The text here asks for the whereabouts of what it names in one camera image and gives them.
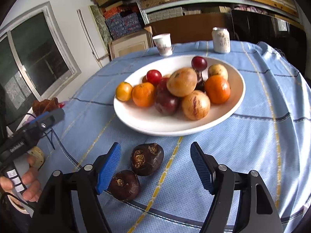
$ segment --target window pane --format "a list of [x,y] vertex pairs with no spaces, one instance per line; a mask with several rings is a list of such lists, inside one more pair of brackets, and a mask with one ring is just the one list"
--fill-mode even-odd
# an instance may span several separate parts
[[[27,113],[36,98],[18,70],[7,37],[0,42],[0,71],[0,87],[5,91],[5,119],[10,123]],[[9,128],[14,132],[21,120],[9,125]]]
[[21,63],[42,95],[69,70],[49,31],[43,12],[29,18],[11,33]]

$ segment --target metal screw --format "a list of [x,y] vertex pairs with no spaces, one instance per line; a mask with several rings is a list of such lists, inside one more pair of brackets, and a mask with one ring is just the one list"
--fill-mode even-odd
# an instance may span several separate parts
[[251,175],[253,175],[254,177],[257,177],[259,174],[257,171],[251,170]]
[[57,177],[60,175],[60,170],[56,170],[53,172],[53,176]]
[[92,165],[86,165],[85,167],[84,167],[84,170],[85,171],[91,171],[93,169],[93,166]]
[[219,165],[219,166],[218,166],[218,169],[219,169],[220,171],[226,171],[226,170],[227,170],[227,167],[226,167],[225,165]]

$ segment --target white label on device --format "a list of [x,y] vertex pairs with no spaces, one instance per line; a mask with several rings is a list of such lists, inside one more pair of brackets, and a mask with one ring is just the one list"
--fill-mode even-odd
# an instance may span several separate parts
[[21,183],[21,179],[19,177],[12,179],[12,182],[14,183],[14,185],[17,185],[19,183]]
[[9,178],[13,178],[15,176],[17,176],[17,172],[15,169],[11,170],[11,171],[8,171],[7,172],[7,176],[9,176]]
[[19,186],[15,187],[15,190],[17,192],[21,192],[21,191],[25,190],[25,188],[24,188],[24,186],[22,184],[20,184]]

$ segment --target blue tablecloth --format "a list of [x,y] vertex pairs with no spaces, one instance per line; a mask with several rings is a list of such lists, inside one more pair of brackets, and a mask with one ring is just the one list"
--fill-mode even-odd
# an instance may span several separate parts
[[[203,189],[190,158],[190,144],[197,141],[206,154],[233,171],[258,170],[285,232],[291,232],[301,220],[311,193],[309,86],[296,68],[265,43],[231,41],[229,54],[214,53],[211,41],[173,46],[173,56],[188,54],[224,60],[244,77],[245,98],[230,118],[184,137],[152,137],[131,130],[115,115],[115,88],[132,72],[163,57],[151,48],[116,58],[92,76],[64,107],[65,120],[54,127],[56,150],[47,139],[39,142],[46,158],[40,170],[41,183],[44,185],[56,169],[68,173],[93,163],[115,141],[122,146],[117,170],[130,169],[130,153],[135,146],[158,143],[164,148],[161,168],[139,177],[141,190],[133,201],[120,202],[106,192],[100,195],[112,232],[199,232],[213,196]],[[159,181],[165,173],[164,181]],[[239,191],[235,191],[226,232],[233,229],[238,199]],[[80,233],[84,233],[81,215],[77,213],[76,217]]]

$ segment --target shelf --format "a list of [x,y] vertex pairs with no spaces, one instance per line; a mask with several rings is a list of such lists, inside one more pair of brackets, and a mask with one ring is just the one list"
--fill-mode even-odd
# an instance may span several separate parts
[[278,8],[269,6],[267,4],[264,3],[259,3],[259,2],[254,2],[254,1],[250,1],[250,0],[181,0],[181,1],[177,1],[177,2],[171,2],[171,3],[165,3],[159,6],[155,6],[149,9],[145,9],[144,12],[145,13],[151,13],[154,11],[158,11],[158,10],[162,10],[162,9],[167,9],[167,8],[171,8],[171,7],[176,7],[176,6],[180,6],[180,5],[186,5],[186,4],[193,4],[193,3],[209,3],[209,2],[222,2],[222,3],[239,3],[239,4],[245,4],[245,5],[250,5],[250,6],[254,6],[254,7],[259,7],[259,8],[263,8],[266,10],[270,10],[276,13],[279,13],[283,16],[286,16],[290,19],[293,19],[296,22],[300,23],[300,19],[285,12],[282,11]]

